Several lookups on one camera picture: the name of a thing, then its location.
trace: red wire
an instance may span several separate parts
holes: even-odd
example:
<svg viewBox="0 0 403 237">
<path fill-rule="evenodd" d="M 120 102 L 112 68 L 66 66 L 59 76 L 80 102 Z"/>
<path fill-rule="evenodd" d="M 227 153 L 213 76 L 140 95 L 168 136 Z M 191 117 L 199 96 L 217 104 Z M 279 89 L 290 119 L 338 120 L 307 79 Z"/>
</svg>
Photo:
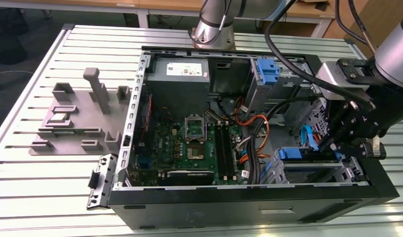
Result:
<svg viewBox="0 0 403 237">
<path fill-rule="evenodd" d="M 144 133 L 147 131 L 147 125 L 150 123 L 150 117 L 151 117 L 151 96 L 150 96 L 150 111 L 148 111 L 148 116 L 147 116 L 147 120 L 144 121 L 144 128 L 143 128 L 143 133 L 142 133 L 142 137 L 140 137 L 140 141 L 143 141 L 143 137 L 144 137 Z"/>
</svg>

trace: blue latch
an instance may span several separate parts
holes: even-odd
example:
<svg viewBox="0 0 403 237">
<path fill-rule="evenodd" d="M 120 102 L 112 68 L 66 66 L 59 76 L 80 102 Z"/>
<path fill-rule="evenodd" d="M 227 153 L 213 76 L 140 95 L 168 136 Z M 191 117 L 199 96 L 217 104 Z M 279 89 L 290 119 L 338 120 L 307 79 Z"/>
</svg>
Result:
<svg viewBox="0 0 403 237">
<path fill-rule="evenodd" d="M 274 85 L 279 78 L 279 67 L 273 59 L 259 58 L 257 60 L 257 69 L 263 78 L 265 85 Z"/>
<path fill-rule="evenodd" d="M 286 147 L 279 150 L 281 159 L 302 159 L 302 152 L 299 148 Z"/>
</svg>

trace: sticker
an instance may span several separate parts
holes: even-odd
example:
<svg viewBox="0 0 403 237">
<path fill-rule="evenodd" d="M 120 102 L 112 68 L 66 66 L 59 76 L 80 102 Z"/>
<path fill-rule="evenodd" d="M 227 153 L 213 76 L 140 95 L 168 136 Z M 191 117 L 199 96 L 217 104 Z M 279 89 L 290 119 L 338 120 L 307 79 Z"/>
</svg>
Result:
<svg viewBox="0 0 403 237">
<path fill-rule="evenodd" d="M 202 63 L 168 63 L 167 76 L 202 76 Z"/>
<path fill-rule="evenodd" d="M 250 177 L 250 172 L 249 172 L 247 170 L 243 170 L 243 172 L 242 172 L 242 177 L 246 178 L 246 179 L 249 179 L 249 177 Z"/>
<path fill-rule="evenodd" d="M 241 106 L 241 110 L 245 111 L 245 112 L 247 113 L 249 108 L 247 108 L 245 105 L 242 105 L 242 106 Z"/>
<path fill-rule="evenodd" d="M 124 3 L 118 3 L 118 6 L 127 6 L 127 7 L 136 7 L 136 5 L 134 4 L 124 4 Z"/>
</svg>

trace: aluminum extrusion table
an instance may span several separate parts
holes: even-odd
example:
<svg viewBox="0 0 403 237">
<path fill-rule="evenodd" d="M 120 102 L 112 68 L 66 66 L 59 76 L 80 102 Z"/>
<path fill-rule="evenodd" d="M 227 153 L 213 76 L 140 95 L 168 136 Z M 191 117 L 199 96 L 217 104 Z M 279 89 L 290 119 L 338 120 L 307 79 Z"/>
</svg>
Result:
<svg viewBox="0 0 403 237">
<path fill-rule="evenodd" d="M 343 40 L 281 36 L 273 40 L 283 52 L 317 54 L 322 61 L 362 57 Z M 269 51 L 262 35 L 237 34 L 235 42 L 239 50 Z M 383 138 L 389 157 L 382 161 L 401 197 L 327 223 L 131 230 L 112 210 L 87 211 L 87 184 L 99 156 L 31 156 L 28 146 L 54 100 L 54 85 L 70 82 L 75 89 L 90 89 L 82 78 L 86 67 L 100 69 L 108 88 L 132 85 L 142 45 L 191 47 L 192 42 L 179 30 L 95 26 L 62 30 L 0 128 L 0 236 L 403 237 L 403 122 Z"/>
</svg>

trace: metal bracket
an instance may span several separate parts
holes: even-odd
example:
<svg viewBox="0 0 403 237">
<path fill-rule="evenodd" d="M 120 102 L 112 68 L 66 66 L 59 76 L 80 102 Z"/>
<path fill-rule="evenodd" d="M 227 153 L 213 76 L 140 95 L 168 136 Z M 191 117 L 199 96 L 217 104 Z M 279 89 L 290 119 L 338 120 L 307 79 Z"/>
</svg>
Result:
<svg viewBox="0 0 403 237">
<path fill-rule="evenodd" d="M 100 157 L 98 168 L 92 171 L 88 187 L 92 189 L 88 200 L 88 210 L 110 209 L 108 198 L 114 184 L 115 166 L 118 156 L 115 154 Z"/>
<path fill-rule="evenodd" d="M 347 81 L 355 85 L 385 85 L 390 82 L 381 77 L 365 75 L 365 72 L 371 72 L 374 61 L 362 59 L 339 59 L 337 61 Z"/>
<path fill-rule="evenodd" d="M 339 143 L 337 145 L 338 152 L 341 152 L 345 155 L 353 156 L 358 159 L 362 158 L 377 158 L 377 159 L 385 159 L 386 158 L 386 150 L 385 145 L 379 144 L 379 150 L 375 151 L 373 148 L 373 145 L 369 142 L 363 142 L 358 145 L 349 145 L 345 143 Z"/>
</svg>

